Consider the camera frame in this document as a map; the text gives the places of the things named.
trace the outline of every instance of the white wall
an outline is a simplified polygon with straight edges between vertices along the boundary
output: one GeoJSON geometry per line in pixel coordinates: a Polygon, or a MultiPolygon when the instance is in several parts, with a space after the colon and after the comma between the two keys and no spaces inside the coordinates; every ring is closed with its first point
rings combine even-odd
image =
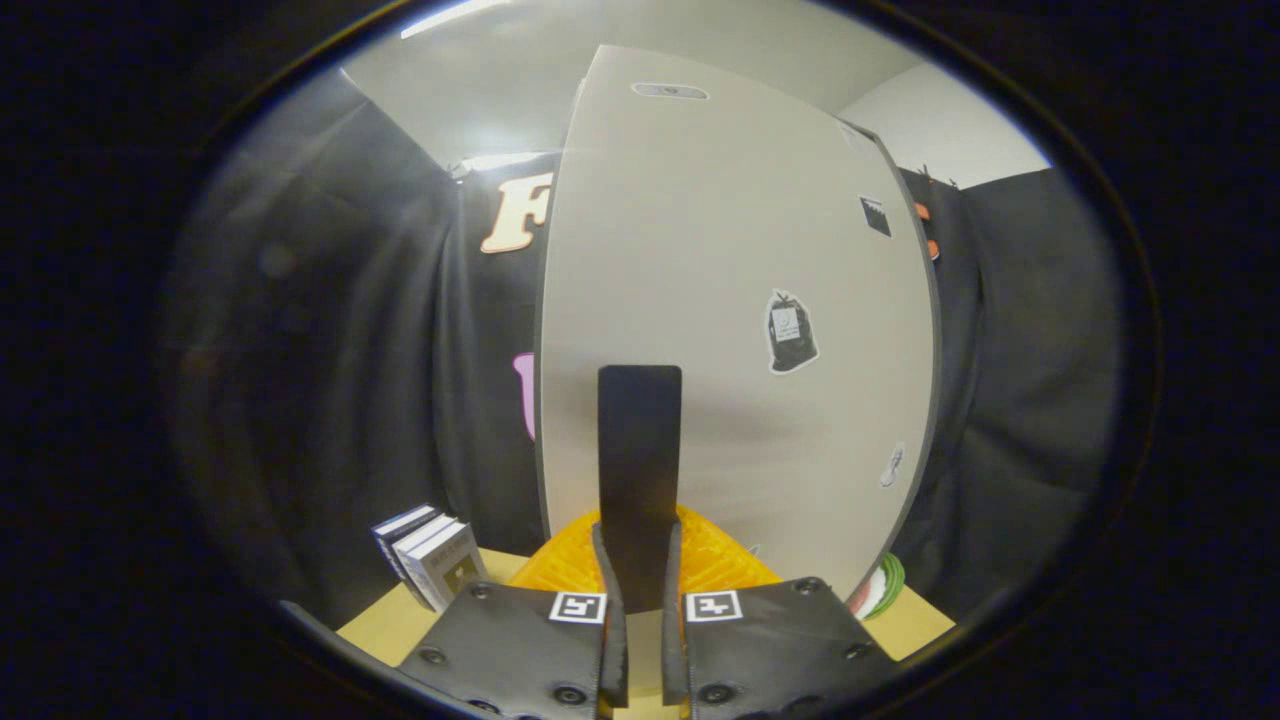
{"type": "Polygon", "coordinates": [[[920,63],[877,31],[799,0],[520,0],[408,40],[393,32],[343,67],[448,167],[559,149],[602,44],[714,65],[832,114],[920,63]]]}
{"type": "Polygon", "coordinates": [[[916,65],[845,108],[841,118],[881,136],[899,167],[972,187],[1043,170],[1044,155],[980,95],[937,65],[916,65]]]}

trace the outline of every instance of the black sticker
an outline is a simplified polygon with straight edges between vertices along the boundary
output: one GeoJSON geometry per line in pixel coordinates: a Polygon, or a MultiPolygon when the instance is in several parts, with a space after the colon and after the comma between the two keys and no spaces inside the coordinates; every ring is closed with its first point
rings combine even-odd
{"type": "Polygon", "coordinates": [[[774,290],[764,322],[769,336],[769,351],[773,355],[769,370],[774,374],[783,375],[818,357],[818,343],[813,337],[809,310],[800,299],[786,291],[774,290]]]}
{"type": "Polygon", "coordinates": [[[881,205],[881,201],[865,196],[859,196],[859,199],[863,201],[863,214],[867,215],[867,224],[872,229],[893,237],[893,233],[888,232],[888,218],[884,217],[884,206],[881,205]]]}

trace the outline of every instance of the whiteboard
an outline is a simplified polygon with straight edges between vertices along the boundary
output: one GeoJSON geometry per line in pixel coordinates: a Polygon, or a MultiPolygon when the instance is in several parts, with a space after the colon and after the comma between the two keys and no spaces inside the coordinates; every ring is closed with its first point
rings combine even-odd
{"type": "Polygon", "coordinates": [[[938,372],[933,272],[882,145],[732,73],[600,46],[550,204],[548,533],[599,505],[599,368],[678,365],[680,503],[851,594],[914,495],[938,372]]]}

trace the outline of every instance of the white book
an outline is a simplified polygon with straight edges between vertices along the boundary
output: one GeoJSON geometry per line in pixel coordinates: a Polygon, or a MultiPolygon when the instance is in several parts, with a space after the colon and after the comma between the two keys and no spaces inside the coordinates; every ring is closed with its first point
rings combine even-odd
{"type": "Polygon", "coordinates": [[[401,512],[399,515],[389,520],[384,520],[372,528],[378,548],[387,556],[387,561],[390,564],[392,569],[396,570],[396,575],[398,575],[401,582],[404,583],[404,587],[408,588],[408,592],[422,603],[426,601],[425,598],[419,597],[421,591],[419,591],[413,580],[410,579],[408,573],[404,571],[404,566],[401,565],[399,557],[396,556],[396,551],[392,550],[392,547],[439,515],[440,511],[430,505],[419,505],[417,507],[407,512],[401,512]]]}
{"type": "Polygon", "coordinates": [[[489,578],[475,533],[466,523],[447,525],[415,546],[404,556],[404,569],[422,583],[422,594],[438,612],[467,584],[489,578]]]}
{"type": "Polygon", "coordinates": [[[438,597],[430,594],[430,583],[422,573],[421,556],[413,557],[412,551],[429,541],[433,536],[440,530],[456,524],[457,520],[449,518],[448,515],[439,515],[430,523],[422,525],[421,528],[413,530],[412,533],[404,536],[392,546],[392,551],[396,552],[396,559],[399,560],[401,568],[408,575],[410,582],[417,589],[413,592],[413,597],[424,606],[429,609],[440,609],[440,601],[438,597]]]}

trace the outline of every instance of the pink letter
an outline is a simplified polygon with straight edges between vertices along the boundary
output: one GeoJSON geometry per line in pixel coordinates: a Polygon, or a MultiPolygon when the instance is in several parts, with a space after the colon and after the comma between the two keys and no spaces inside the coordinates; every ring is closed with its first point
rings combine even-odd
{"type": "Polygon", "coordinates": [[[525,429],[534,439],[534,354],[517,355],[511,364],[520,373],[521,401],[525,404],[525,429]]]}

